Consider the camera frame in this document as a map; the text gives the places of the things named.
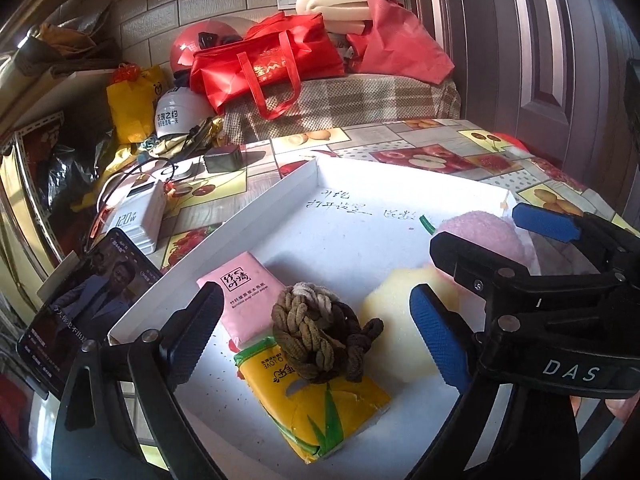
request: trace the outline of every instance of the red bag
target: red bag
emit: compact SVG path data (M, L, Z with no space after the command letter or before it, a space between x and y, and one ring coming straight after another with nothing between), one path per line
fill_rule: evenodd
M298 97L301 79L344 75L344 65L324 29L322 14L279 12L254 25L243 41L201 50L194 56L190 87L206 94L217 113L234 97L251 92L260 115L280 117ZM293 95L267 110L261 86L289 79Z
M357 73L404 75L440 84L453 63L422 26L418 17L397 0L367 0L372 27L364 34L347 34L357 58L350 68Z

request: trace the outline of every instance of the blue rubber pad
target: blue rubber pad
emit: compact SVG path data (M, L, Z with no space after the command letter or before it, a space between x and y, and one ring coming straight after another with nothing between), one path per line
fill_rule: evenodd
M444 316L454 315L462 323L464 320L458 314L449 312L428 285L418 285L411 291L409 311L444 381L457 388L460 395L464 394L471 383L466 352Z
M580 229L568 214L520 203L513 208L511 216L518 227L553 240L569 243L580 239Z

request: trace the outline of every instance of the yellow tissue pack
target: yellow tissue pack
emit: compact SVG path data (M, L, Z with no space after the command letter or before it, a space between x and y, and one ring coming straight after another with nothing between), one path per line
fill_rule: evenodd
M280 433L311 463L383 413L389 396L368 377L309 384L287 364L273 337L242 350L236 365Z

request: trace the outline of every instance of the smartphone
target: smartphone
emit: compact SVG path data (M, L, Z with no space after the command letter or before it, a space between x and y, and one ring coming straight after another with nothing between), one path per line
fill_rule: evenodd
M84 341L111 327L162 274L120 229L111 229L60 283L18 341L18 354L60 398Z

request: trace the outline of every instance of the wooden door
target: wooden door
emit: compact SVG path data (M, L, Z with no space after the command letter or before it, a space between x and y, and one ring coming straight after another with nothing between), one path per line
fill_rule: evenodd
M456 65L468 120L596 183L610 105L600 0L413 3Z

